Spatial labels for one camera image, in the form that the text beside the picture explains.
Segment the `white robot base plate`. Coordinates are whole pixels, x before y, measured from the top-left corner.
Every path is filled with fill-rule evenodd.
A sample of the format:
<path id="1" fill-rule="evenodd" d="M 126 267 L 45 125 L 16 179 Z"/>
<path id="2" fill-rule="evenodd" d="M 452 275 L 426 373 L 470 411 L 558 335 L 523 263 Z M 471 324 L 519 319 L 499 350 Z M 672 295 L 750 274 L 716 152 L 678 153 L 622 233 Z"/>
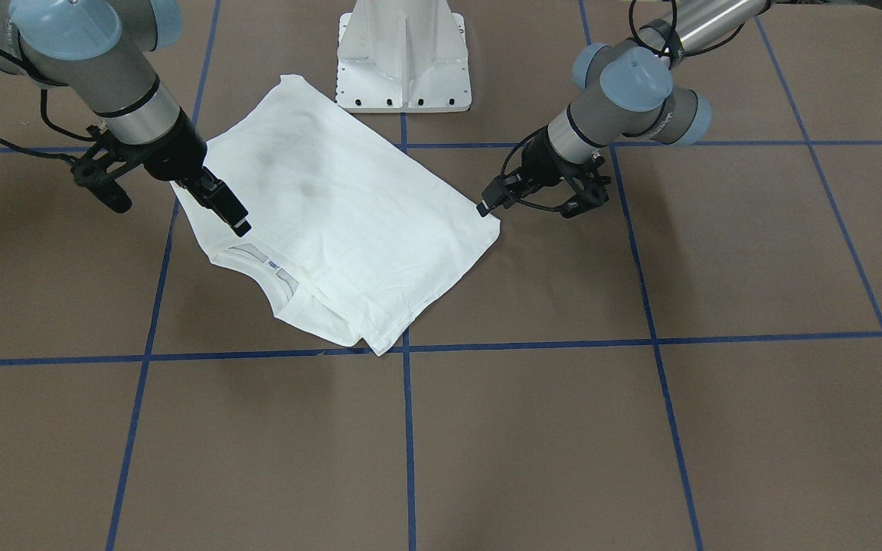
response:
<path id="1" fill-rule="evenodd" d="M 338 19 L 334 100 L 354 114 L 472 108 L 466 22 L 447 1 L 357 1 Z"/>

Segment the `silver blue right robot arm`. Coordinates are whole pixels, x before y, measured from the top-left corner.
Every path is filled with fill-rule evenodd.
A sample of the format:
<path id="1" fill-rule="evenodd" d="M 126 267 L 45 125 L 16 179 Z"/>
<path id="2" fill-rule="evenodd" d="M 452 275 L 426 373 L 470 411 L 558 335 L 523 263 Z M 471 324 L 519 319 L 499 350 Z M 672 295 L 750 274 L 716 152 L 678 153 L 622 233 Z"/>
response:
<path id="1" fill-rule="evenodd" d="M 181 38 L 175 1 L 0 1 L 0 71 L 26 76 L 47 93 L 69 87 L 96 116 L 80 157 L 56 154 L 74 181 L 118 214 L 132 208 L 119 185 L 143 167 L 188 191 L 236 235 L 250 230 L 234 192 L 205 166 L 207 143 L 146 54 Z"/>

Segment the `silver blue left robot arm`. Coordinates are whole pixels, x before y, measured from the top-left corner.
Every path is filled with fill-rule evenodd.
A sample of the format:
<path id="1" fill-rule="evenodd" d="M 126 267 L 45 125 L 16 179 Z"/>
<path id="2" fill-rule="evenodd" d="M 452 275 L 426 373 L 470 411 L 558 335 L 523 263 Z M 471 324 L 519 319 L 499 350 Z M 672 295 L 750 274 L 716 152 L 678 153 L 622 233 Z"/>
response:
<path id="1" fill-rule="evenodd" d="M 603 153 L 617 139 L 686 146 L 706 135 L 713 118 L 707 98 L 675 84 L 672 71 L 689 57 L 732 41 L 747 21 L 769 10 L 769 1 L 675 1 L 664 17 L 630 21 L 630 35 L 612 45 L 592 43 L 573 64 L 579 94 L 549 125 L 521 140 L 521 163 L 501 168 L 481 193 L 477 210 L 533 203 L 537 191 L 566 184 L 570 199 L 550 206 L 566 219 L 608 201 Z"/>

